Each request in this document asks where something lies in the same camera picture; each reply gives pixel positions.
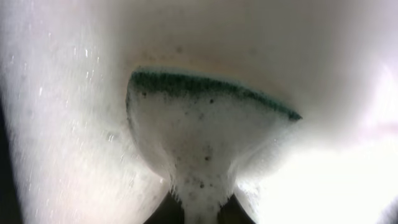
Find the green scouring sponge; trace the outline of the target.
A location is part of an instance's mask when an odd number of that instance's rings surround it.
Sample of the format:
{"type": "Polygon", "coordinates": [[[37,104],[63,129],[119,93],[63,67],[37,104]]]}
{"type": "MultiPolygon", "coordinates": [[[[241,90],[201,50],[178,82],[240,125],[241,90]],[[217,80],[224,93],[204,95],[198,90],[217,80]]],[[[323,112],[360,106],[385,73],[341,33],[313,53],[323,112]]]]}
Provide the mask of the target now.
{"type": "Polygon", "coordinates": [[[245,86],[151,67],[131,73],[126,113],[135,148],[170,181],[185,223],[216,223],[247,160],[301,119],[245,86]]]}

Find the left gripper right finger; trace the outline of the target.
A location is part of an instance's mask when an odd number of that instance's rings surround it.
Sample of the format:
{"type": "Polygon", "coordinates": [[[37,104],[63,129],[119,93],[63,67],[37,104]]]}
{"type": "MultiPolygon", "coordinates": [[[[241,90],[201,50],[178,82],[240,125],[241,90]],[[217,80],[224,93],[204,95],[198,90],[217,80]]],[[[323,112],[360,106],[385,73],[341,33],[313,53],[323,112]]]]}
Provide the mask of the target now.
{"type": "Polygon", "coordinates": [[[239,203],[235,194],[220,207],[217,214],[218,224],[255,224],[239,203]]]}

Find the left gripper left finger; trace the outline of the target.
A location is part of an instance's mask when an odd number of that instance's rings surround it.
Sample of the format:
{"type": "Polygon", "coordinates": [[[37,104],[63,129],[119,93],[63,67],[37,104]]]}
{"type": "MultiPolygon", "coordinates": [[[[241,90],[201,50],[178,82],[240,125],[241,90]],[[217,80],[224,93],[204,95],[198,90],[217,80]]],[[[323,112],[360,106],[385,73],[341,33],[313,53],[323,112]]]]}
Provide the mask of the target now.
{"type": "Polygon", "coordinates": [[[184,211],[181,203],[168,192],[154,213],[144,224],[184,224],[184,211]]]}

